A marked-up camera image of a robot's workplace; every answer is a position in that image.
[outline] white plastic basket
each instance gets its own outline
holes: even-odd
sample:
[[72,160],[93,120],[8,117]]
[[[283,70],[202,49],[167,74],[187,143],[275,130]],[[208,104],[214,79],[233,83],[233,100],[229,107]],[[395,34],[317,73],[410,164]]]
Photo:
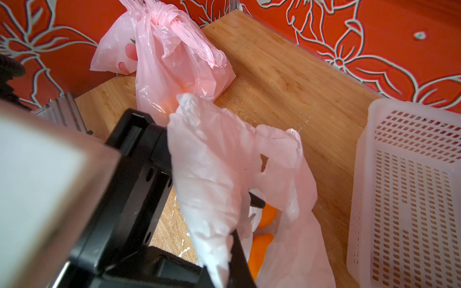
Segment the white plastic basket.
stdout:
[[347,268],[362,288],[461,288],[461,115],[379,99],[357,142]]

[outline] orange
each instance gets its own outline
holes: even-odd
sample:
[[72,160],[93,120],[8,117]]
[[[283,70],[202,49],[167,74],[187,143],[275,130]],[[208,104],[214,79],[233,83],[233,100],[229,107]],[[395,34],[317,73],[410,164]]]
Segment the orange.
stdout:
[[253,280],[256,280],[259,270],[261,269],[266,250],[269,244],[274,240],[271,234],[256,236],[253,238],[253,245],[251,247],[250,259],[248,260],[248,268],[250,269]]
[[277,209],[266,203],[266,206],[262,210],[261,221],[258,228],[263,228],[272,223],[277,216]]

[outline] plastic bag handle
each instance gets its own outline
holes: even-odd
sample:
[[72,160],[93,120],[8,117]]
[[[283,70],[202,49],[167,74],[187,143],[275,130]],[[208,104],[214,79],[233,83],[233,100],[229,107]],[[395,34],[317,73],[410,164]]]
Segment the plastic bag handle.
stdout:
[[143,10],[142,0],[119,0],[126,10]]
[[173,32],[190,48],[192,48],[198,56],[207,61],[211,68],[223,67],[225,65],[224,52],[218,50],[209,40],[197,31],[195,27],[191,28],[189,25],[181,21],[179,18],[174,18],[170,22],[170,27]]

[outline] pink plastic bag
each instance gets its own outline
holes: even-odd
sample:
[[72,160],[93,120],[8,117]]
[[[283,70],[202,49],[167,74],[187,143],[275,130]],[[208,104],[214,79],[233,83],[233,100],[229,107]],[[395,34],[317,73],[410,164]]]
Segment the pink plastic bag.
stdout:
[[[236,114],[191,94],[177,96],[168,149],[177,202],[198,260],[216,288],[227,287],[230,233],[237,229],[250,254],[248,191],[280,210],[279,222],[256,278],[260,288],[335,288],[320,224],[312,213],[317,187],[294,129],[253,127]],[[268,157],[261,172],[261,155]]]
[[137,108],[150,113],[157,124],[168,124],[178,107],[177,94],[193,93],[213,101],[234,80],[226,55],[185,12],[160,1],[120,1],[128,11],[101,39],[90,69],[134,72],[136,62],[126,48],[133,39]]
[[145,14],[142,0],[120,0],[123,13],[101,38],[91,60],[90,70],[130,74],[136,71],[136,27]]
[[166,126],[178,107],[176,95],[193,93],[213,101],[234,80],[225,54],[198,25],[172,4],[146,0],[136,34],[138,109]]

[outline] white plastic bag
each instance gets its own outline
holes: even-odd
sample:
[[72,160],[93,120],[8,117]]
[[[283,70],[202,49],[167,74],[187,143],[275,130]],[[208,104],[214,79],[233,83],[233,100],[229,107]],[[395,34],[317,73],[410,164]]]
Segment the white plastic bag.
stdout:
[[[168,147],[177,200],[189,233],[216,288],[225,287],[237,228],[245,254],[251,245],[249,194],[283,211],[256,284],[259,287],[335,287],[320,225],[317,200],[299,134],[266,125],[254,128],[227,109],[192,94],[177,96]],[[261,154],[269,159],[261,172]]]

